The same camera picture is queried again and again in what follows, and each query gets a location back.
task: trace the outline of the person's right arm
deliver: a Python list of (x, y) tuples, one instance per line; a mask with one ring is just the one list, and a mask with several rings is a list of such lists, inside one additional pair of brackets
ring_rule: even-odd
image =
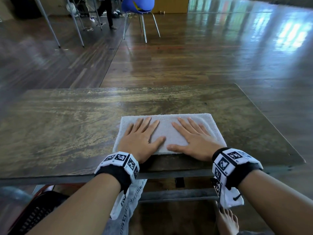
[[(173, 123), (173, 126), (189, 145), (171, 144), (167, 149), (198, 160), (212, 161), (213, 154), (223, 146), (214, 141), (204, 126), (197, 125), (192, 119), (188, 119), (189, 123), (183, 119), (178, 121), (181, 125)], [(313, 201), (308, 197), (261, 170), (250, 172), (238, 189), (275, 234), (312, 234)]]

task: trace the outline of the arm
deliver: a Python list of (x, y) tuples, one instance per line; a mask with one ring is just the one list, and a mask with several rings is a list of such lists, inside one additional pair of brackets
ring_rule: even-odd
[[(168, 145), (167, 149), (188, 154), (198, 160), (212, 161), (219, 145), (202, 125), (192, 119), (174, 128), (186, 138), (188, 146)], [(250, 172), (238, 189), (276, 234), (311, 234), (313, 230), (313, 201), (263, 171)]]
[[(138, 119), (129, 125), (118, 151), (132, 154), (139, 163), (145, 162), (165, 141), (165, 137), (149, 143), (159, 124), (151, 118)], [(114, 202), (121, 190), (118, 180), (110, 174), (99, 174), (81, 187), (56, 210), (39, 222), (28, 235), (66, 234), (100, 235), (110, 217)]]

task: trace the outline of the bare foot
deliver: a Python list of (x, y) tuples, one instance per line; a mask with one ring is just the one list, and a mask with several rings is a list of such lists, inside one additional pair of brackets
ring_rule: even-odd
[(218, 209), (217, 201), (213, 203), (216, 215), (216, 224), (220, 235), (236, 235), (239, 233), (238, 218), (231, 210), (221, 207)]

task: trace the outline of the folded towel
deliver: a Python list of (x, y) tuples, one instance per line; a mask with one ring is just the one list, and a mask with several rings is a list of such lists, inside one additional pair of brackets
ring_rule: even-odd
[(158, 137), (165, 136), (166, 141), (164, 144), (159, 147), (157, 152), (155, 154), (174, 154), (175, 152), (171, 152), (166, 149), (166, 146), (169, 144), (178, 144), (181, 146), (188, 145), (187, 141), (185, 140), (182, 135), (180, 135), (177, 130), (171, 125), (172, 122), (176, 122), (180, 124), (177, 120), (178, 117), (184, 119), (186, 122), (187, 118), (190, 117), (196, 122), (197, 124), (201, 123), (205, 126), (205, 128), (208, 130), (208, 132), (211, 134), (212, 137), (214, 137), (217, 142), (219, 142), (221, 145), (226, 147), (226, 143), (218, 130), (211, 114), (178, 114), (178, 115), (150, 115), (150, 116), (123, 116), (120, 121), (119, 125), (119, 133), (117, 135), (117, 138), (115, 140), (115, 144), (113, 147), (113, 152), (115, 153), (117, 151), (117, 146), (119, 144), (119, 141), (123, 137), (128, 125), (130, 123), (135, 123), (138, 118), (146, 118), (151, 117), (151, 122), (154, 122), (155, 120), (160, 120), (160, 123), (154, 133), (151, 136), (151, 142), (154, 142)]

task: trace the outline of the blue chair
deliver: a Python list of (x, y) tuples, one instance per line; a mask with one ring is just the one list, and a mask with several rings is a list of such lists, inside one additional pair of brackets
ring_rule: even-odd
[[(143, 20), (143, 14), (145, 13), (151, 13), (152, 9), (154, 7), (154, 0), (123, 0), (122, 1), (122, 10), (125, 12), (125, 23), (124, 23), (124, 39), (125, 39), (125, 29), (126, 29), (126, 18), (127, 18), (127, 13), (132, 12), (139, 14), (139, 21), (140, 21), (140, 28), (141, 28), (141, 33), (143, 29), (143, 34), (145, 35), (145, 42), (147, 43), (147, 37), (146, 37), (146, 29), (145, 29), (145, 22)], [(160, 36), (159, 29), (157, 27), (157, 22), (156, 19), (151, 13), (154, 19), (154, 23), (157, 28), (157, 32)]]

